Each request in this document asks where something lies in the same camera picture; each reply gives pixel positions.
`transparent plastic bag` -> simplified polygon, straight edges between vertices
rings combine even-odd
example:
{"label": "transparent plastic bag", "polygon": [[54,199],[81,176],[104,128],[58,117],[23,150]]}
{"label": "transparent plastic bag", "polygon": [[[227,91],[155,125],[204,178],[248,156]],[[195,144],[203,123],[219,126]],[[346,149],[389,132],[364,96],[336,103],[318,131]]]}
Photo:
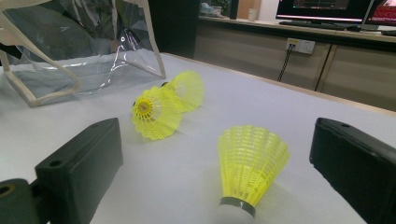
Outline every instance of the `transparent plastic bag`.
{"label": "transparent plastic bag", "polygon": [[30,106],[165,78],[148,0],[1,2],[0,26],[22,53],[2,52],[4,71]]}

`plastic shuttlecock skirt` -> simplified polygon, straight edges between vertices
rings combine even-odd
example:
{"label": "plastic shuttlecock skirt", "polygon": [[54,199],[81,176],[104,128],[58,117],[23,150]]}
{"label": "plastic shuttlecock skirt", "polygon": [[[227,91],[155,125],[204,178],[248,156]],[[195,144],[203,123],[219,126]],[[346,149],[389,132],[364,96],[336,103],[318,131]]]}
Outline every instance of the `plastic shuttlecock skirt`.
{"label": "plastic shuttlecock skirt", "polygon": [[164,139],[177,128],[182,118],[180,106],[166,89],[153,87],[143,91],[132,107],[132,123],[144,137]]}
{"label": "plastic shuttlecock skirt", "polygon": [[194,71],[185,71],[175,76],[163,88],[179,100],[182,112],[196,109],[204,100],[205,87],[201,77]]}
{"label": "plastic shuttlecock skirt", "polygon": [[243,209],[254,217],[254,206],[290,157],[288,146],[275,133],[246,125],[225,131],[218,150],[221,204],[245,206]]}

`power outlet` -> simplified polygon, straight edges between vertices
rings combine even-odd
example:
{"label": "power outlet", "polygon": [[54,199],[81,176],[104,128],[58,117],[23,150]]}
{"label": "power outlet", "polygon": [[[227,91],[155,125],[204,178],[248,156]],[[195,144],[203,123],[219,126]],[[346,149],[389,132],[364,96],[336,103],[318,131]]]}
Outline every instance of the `power outlet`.
{"label": "power outlet", "polygon": [[286,43],[286,49],[289,50],[290,45],[294,47],[291,49],[292,51],[298,51],[300,48],[300,40],[294,38],[288,38],[288,42]]}
{"label": "power outlet", "polygon": [[301,53],[312,54],[315,47],[315,41],[300,40],[298,51]]}

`computer monitor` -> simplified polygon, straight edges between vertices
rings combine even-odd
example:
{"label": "computer monitor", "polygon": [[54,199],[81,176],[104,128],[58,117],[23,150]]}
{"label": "computer monitor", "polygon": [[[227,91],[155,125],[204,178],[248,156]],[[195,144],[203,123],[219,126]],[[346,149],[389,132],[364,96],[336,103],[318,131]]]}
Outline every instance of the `computer monitor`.
{"label": "computer monitor", "polygon": [[362,24],[372,0],[279,0],[276,18]]}
{"label": "computer monitor", "polygon": [[375,0],[365,24],[396,26],[396,0]]}

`white table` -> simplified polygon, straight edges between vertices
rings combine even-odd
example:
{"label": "white table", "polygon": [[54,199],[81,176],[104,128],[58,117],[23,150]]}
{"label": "white table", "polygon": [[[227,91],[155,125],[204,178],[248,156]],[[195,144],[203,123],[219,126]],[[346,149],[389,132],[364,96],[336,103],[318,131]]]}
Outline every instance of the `white table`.
{"label": "white table", "polygon": [[252,124],[279,134],[291,155],[257,205],[256,223],[364,223],[309,163],[315,122],[337,119],[396,147],[395,113],[170,55],[163,60],[168,80],[197,71],[205,99],[184,115],[173,135],[155,142],[134,130],[130,109],[144,89],[161,80],[29,108],[0,77],[0,180],[32,182],[34,167],[51,152],[89,125],[119,118],[124,165],[92,224],[211,223],[222,197],[217,139],[234,125]]}

